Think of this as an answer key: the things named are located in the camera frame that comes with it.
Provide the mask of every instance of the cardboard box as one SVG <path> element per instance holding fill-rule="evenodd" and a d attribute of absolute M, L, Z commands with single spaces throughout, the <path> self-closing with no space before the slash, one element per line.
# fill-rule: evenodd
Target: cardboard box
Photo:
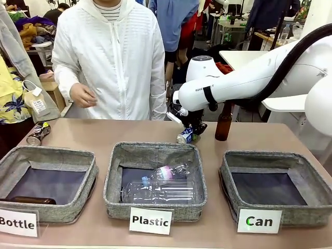
<path fill-rule="evenodd" d="M 59 108 L 59 111 L 62 112 L 66 107 L 66 102 L 59 90 L 58 84 L 55 82 L 54 78 L 49 79 L 40 79 L 41 85 L 44 90 L 51 96 L 53 101 Z"/>

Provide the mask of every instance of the striped shirt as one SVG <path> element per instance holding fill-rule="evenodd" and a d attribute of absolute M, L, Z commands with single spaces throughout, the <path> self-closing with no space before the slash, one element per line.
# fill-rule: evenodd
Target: striped shirt
<path fill-rule="evenodd" d="M 100 11 L 100 13 L 103 15 L 104 18 L 106 18 L 109 22 L 116 21 L 120 16 L 120 8 L 121 8 L 121 2 L 115 6 L 115 7 L 102 7 L 95 2 L 93 2 L 95 7 Z"/>

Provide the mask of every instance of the fabric storage basket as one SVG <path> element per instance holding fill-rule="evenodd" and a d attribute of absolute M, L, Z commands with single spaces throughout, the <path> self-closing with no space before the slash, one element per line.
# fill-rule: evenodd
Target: fabric storage basket
<path fill-rule="evenodd" d="M 92 152 L 19 146 L 0 161 L 0 198 L 53 198 L 56 205 L 0 201 L 0 208 L 38 210 L 41 223 L 72 223 L 82 211 L 98 173 Z"/>
<path fill-rule="evenodd" d="M 312 164 L 293 153 L 225 152 L 220 169 L 231 208 L 282 210 L 283 226 L 326 225 L 332 190 Z"/>
<path fill-rule="evenodd" d="M 134 204 L 120 203 L 122 167 L 156 169 L 165 165 L 192 162 L 189 179 L 196 186 L 195 204 Z M 193 145 L 169 143 L 122 142 L 113 148 L 106 175 L 104 201 L 111 218 L 129 219 L 130 207 L 173 210 L 174 221 L 197 221 L 206 204 L 207 191 L 199 151 Z"/>

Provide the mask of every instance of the brown glass bottle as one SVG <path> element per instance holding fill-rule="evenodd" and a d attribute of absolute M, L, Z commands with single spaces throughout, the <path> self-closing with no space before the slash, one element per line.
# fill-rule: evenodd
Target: brown glass bottle
<path fill-rule="evenodd" d="M 218 118 L 215 138 L 218 141 L 226 141 L 232 124 L 232 103 L 225 102 L 224 109 Z"/>
<path fill-rule="evenodd" d="M 48 204 L 56 205 L 56 201 L 52 198 L 38 198 L 27 196 L 15 196 L 11 199 L 0 199 L 0 201 L 19 202 L 19 203 L 31 203 L 31 204 Z"/>

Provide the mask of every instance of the white hooded jacket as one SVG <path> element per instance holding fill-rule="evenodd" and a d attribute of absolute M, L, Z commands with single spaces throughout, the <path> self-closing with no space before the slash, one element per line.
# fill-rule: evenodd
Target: white hooded jacket
<path fill-rule="evenodd" d="M 61 14 L 52 54 L 56 82 L 65 98 L 75 83 L 87 85 L 97 106 L 72 107 L 76 117 L 163 120 L 164 47 L 157 19 L 135 0 L 122 0 L 109 23 L 92 0 Z"/>

